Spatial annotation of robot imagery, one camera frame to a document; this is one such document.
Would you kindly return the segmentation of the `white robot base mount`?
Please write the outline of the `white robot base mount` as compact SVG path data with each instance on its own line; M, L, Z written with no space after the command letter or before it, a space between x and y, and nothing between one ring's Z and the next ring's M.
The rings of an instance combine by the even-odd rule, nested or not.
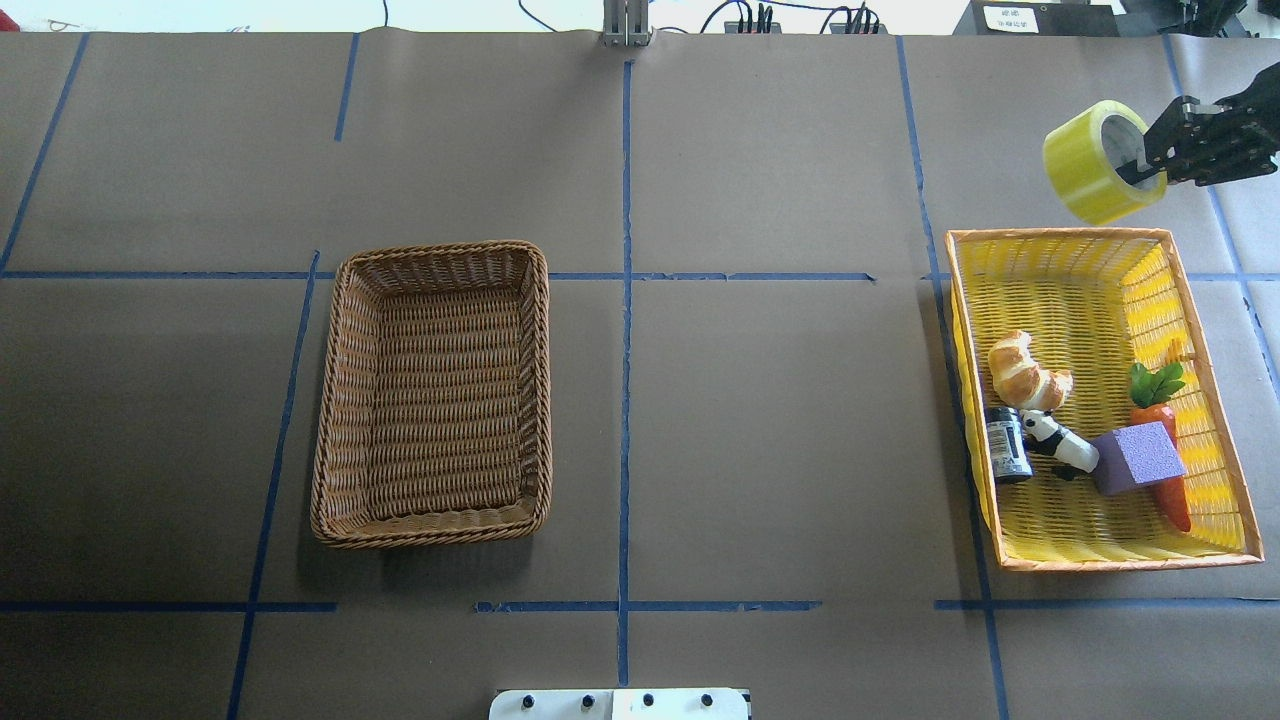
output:
M745 689L730 687L512 689L489 719L751 719Z

